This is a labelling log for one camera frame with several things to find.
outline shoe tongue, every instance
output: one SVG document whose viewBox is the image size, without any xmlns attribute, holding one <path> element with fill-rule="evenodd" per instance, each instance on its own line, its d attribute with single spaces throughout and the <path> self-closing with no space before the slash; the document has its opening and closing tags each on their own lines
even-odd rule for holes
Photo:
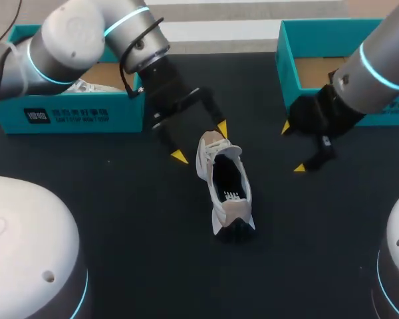
<svg viewBox="0 0 399 319">
<path fill-rule="evenodd" d="M 242 149 L 239 146 L 230 145 L 222 150 L 219 150 L 216 154 L 217 155 L 224 155 L 231 160 L 236 160 L 242 154 Z"/>
</svg>

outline white sneaker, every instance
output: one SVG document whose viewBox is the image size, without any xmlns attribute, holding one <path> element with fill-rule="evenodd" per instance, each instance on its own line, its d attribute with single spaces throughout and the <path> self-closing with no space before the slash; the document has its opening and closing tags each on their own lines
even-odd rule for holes
<svg viewBox="0 0 399 319">
<path fill-rule="evenodd" d="M 215 131 L 206 132 L 199 142 L 196 169 L 198 177 L 207 182 L 213 202 L 214 235 L 234 222 L 255 229 L 250 184 L 239 158 L 242 149 Z"/>
<path fill-rule="evenodd" d="M 73 85 L 71 85 L 66 92 L 121 92 L 121 90 L 112 86 L 87 83 L 79 78 Z"/>
</svg>

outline gray floor stripe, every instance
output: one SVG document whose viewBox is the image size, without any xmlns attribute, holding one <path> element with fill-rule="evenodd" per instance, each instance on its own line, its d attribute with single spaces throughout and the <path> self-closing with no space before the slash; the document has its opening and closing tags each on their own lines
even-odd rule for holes
<svg viewBox="0 0 399 319">
<path fill-rule="evenodd" d="M 344 1 L 201 3 L 152 5 L 154 16 L 165 21 L 223 21 L 347 17 Z"/>
<path fill-rule="evenodd" d="M 275 52 L 277 39 L 171 43 L 170 54 Z"/>
</svg>

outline shoe opening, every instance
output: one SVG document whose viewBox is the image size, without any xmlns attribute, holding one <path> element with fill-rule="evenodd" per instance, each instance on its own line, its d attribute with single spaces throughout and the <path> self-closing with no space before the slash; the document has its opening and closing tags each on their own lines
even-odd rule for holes
<svg viewBox="0 0 399 319">
<path fill-rule="evenodd" d="M 232 159 L 217 155 L 213 165 L 213 183 L 221 202 L 231 199 L 245 199 L 241 172 Z"/>
</svg>

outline open box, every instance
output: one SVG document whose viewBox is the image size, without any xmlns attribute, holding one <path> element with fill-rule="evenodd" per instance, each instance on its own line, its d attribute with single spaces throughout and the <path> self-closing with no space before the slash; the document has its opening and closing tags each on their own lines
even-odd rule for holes
<svg viewBox="0 0 399 319">
<path fill-rule="evenodd" d="M 39 25 L 15 25 L 14 42 L 34 35 Z M 130 99 L 124 89 L 118 60 L 106 47 L 102 58 L 82 77 L 93 84 L 121 92 L 65 92 L 55 96 L 24 96 L 0 101 L 0 125 L 7 134 L 128 133 L 141 132 L 144 94 Z M 133 89 L 140 78 L 126 75 Z"/>
<path fill-rule="evenodd" d="M 282 21 L 276 54 L 285 107 L 300 95 L 315 95 L 377 28 L 382 19 L 311 19 Z M 399 97 L 358 126 L 399 125 Z"/>
</svg>

